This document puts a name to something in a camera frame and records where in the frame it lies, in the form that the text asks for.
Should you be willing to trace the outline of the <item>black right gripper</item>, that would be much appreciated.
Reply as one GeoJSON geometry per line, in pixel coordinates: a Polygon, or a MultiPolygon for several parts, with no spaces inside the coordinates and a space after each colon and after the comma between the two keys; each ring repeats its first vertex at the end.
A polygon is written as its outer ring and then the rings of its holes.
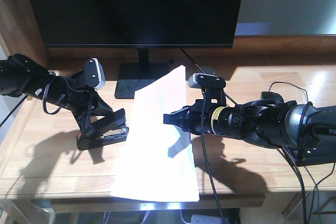
{"type": "Polygon", "coordinates": [[[252,132],[252,118],[241,111],[242,105],[227,107],[214,103],[209,92],[202,89],[203,98],[197,99],[188,110],[163,114],[163,123],[188,130],[195,135],[212,134],[232,139],[244,139],[252,132]]]}

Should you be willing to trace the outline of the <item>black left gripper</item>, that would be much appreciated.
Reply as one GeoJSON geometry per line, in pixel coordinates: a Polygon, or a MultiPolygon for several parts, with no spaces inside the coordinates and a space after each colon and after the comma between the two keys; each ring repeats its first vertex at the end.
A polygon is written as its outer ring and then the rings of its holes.
{"type": "Polygon", "coordinates": [[[72,79],[50,73],[46,86],[41,89],[39,98],[43,102],[44,112],[57,114],[61,109],[71,111],[81,133],[93,129],[91,117],[110,116],[112,108],[98,95],[97,91],[86,84],[75,89],[72,79]]]}

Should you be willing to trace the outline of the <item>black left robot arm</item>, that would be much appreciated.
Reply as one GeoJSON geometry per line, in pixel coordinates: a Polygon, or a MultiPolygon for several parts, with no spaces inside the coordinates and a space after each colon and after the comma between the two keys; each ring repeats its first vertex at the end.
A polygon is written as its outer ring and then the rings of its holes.
{"type": "Polygon", "coordinates": [[[1,60],[1,94],[19,97],[22,94],[40,99],[43,108],[50,103],[72,112],[80,130],[89,126],[92,116],[107,116],[112,108],[103,101],[97,90],[105,85],[102,65],[96,58],[88,59],[85,68],[70,77],[48,71],[21,54],[1,60]]]}

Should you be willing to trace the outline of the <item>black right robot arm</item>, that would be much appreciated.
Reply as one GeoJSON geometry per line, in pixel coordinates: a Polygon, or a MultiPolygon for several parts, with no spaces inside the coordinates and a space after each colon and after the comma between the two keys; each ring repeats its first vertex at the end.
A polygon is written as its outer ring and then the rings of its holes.
{"type": "Polygon", "coordinates": [[[335,106],[285,102],[278,93],[234,107],[198,99],[165,114],[164,124],[194,135],[212,134],[265,148],[284,147],[297,166],[335,162],[335,106]]]}

